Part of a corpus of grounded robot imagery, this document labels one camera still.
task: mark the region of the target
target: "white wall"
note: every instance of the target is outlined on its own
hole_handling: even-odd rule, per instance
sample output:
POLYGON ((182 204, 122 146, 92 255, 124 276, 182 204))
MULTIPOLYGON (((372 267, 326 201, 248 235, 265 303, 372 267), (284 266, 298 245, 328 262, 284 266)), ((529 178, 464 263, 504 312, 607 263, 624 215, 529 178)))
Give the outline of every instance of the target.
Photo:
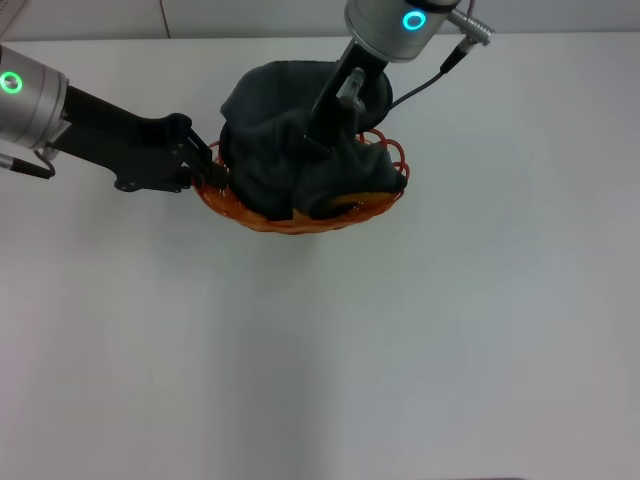
MULTIPOLYGON (((164 3, 176 37, 322 36, 346 31, 342 14, 346 0, 164 3)), ((478 16, 499 32, 640 29, 637 0, 478 0, 477 4, 478 16)))
POLYGON ((158 0, 30 0, 3 40, 164 36, 158 0))
MULTIPOLYGON (((164 0, 164 5, 174 37, 277 37, 344 33, 345 2, 164 0)), ((476 12, 503 33, 640 29, 637 0, 478 0, 476 12)), ((159 0, 31 0, 7 39, 164 36, 159 0)))

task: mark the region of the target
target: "black cable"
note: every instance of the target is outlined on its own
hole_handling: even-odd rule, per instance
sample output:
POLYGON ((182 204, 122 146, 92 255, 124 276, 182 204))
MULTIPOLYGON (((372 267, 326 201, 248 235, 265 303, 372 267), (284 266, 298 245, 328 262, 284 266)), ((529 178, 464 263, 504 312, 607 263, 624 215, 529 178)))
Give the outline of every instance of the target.
POLYGON ((160 2, 160 11, 162 12, 162 21, 164 22, 164 30, 167 34, 167 38, 171 38, 171 30, 169 30, 169 24, 167 23, 167 14, 164 12, 164 3, 162 0, 158 0, 160 2))
POLYGON ((402 97, 400 97, 398 100, 396 100, 395 102, 393 102, 391 104, 391 108, 389 110, 392 110, 394 108, 396 108, 398 105, 400 105, 402 102, 404 102, 405 100, 409 100, 411 97, 413 97, 414 95, 417 95, 418 93, 420 93, 421 91, 423 91, 426 88, 429 88, 431 85, 433 85, 434 83, 436 83, 438 80, 440 80, 442 77, 444 77, 444 73, 442 72, 438 72, 438 74, 433 77, 431 80, 429 80, 428 82, 423 83, 422 85, 420 85, 418 88, 414 88, 413 90, 411 90, 409 93, 407 93, 406 95, 403 95, 402 97))

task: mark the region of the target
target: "cable connector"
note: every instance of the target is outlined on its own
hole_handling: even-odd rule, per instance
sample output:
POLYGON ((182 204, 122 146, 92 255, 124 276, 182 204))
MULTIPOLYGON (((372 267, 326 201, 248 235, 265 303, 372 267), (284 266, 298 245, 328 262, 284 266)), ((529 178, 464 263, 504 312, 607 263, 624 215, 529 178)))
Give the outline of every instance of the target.
POLYGON ((453 10, 447 17, 451 23, 460 29, 476 43, 481 43, 485 47, 491 43, 491 36, 496 33, 490 26, 482 23, 473 17, 465 15, 460 10, 453 10))
POLYGON ((440 66, 440 73, 443 75, 449 73, 476 45, 477 43, 474 40, 469 37, 464 37, 453 52, 451 52, 451 55, 449 55, 440 66))

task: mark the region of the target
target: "dark gray cloth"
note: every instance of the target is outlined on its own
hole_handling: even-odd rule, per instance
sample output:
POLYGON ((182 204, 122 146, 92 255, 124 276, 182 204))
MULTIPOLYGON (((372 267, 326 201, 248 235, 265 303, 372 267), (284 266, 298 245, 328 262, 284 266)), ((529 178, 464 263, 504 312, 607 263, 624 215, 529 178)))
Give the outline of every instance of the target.
POLYGON ((327 218, 342 213, 328 208, 336 196, 405 188, 386 149, 355 140, 391 105, 384 74, 362 99, 366 113, 354 112, 326 157, 311 159, 305 153, 311 109, 334 68, 332 62, 269 63, 247 73, 222 106, 227 123, 220 148, 231 172, 229 184, 248 208, 272 220, 292 218, 294 208, 327 218))

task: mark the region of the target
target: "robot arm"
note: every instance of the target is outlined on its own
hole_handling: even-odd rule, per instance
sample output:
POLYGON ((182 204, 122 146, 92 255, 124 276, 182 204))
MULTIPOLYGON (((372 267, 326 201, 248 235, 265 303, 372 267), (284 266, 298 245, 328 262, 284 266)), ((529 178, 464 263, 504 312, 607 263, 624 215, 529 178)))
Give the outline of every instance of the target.
POLYGON ((366 107, 359 97, 387 64, 415 59, 445 20, 460 28, 465 39, 442 64, 441 75, 448 73, 477 43, 488 45, 493 30, 456 10, 459 3, 460 0, 348 0, 345 20, 353 40, 313 108, 307 128, 309 145, 314 149, 331 148, 349 118, 349 108, 366 107))
MULTIPOLYGON (((180 192, 193 181, 226 185, 191 119, 149 120, 68 85, 60 72, 0 47, 0 138, 34 150, 45 163, 63 151, 108 168, 115 187, 180 192)), ((54 170, 0 157, 0 167, 49 178, 54 170)))
MULTIPOLYGON (((473 45, 487 45, 492 30, 455 9, 460 0, 348 0, 353 40, 311 112, 306 140, 330 149, 360 96, 389 62, 416 58, 445 20, 466 34, 441 67, 444 74, 473 45)), ((215 164, 191 119, 137 117, 68 85, 60 72, 0 46, 0 138, 36 152, 48 168, 0 154, 0 168, 50 178, 59 151, 108 168, 115 187, 180 192, 196 182, 226 186, 226 170, 215 164)))

